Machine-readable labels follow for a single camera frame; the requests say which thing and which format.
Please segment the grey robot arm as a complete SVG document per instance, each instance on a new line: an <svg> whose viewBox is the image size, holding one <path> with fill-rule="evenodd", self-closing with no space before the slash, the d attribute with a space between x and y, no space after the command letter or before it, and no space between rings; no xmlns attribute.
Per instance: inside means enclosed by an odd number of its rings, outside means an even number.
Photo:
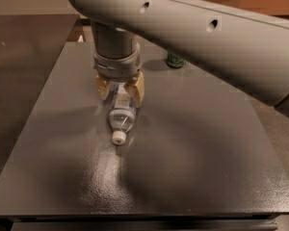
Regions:
<svg viewBox="0 0 289 231"><path fill-rule="evenodd" d="M139 75L140 36L289 117L289 20L201 0L68 1L92 22L103 89Z"/></svg>

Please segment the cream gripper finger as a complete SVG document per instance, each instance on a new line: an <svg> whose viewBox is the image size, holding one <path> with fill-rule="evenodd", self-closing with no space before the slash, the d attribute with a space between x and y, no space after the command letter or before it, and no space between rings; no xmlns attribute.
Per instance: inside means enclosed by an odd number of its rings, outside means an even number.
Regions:
<svg viewBox="0 0 289 231"><path fill-rule="evenodd" d="M137 108L142 106L145 96L145 77L140 71L137 76L133 77L124 85L125 90L131 96Z"/></svg>
<svg viewBox="0 0 289 231"><path fill-rule="evenodd" d="M106 100L110 91L111 81L103 76L97 75L96 83L101 99Z"/></svg>

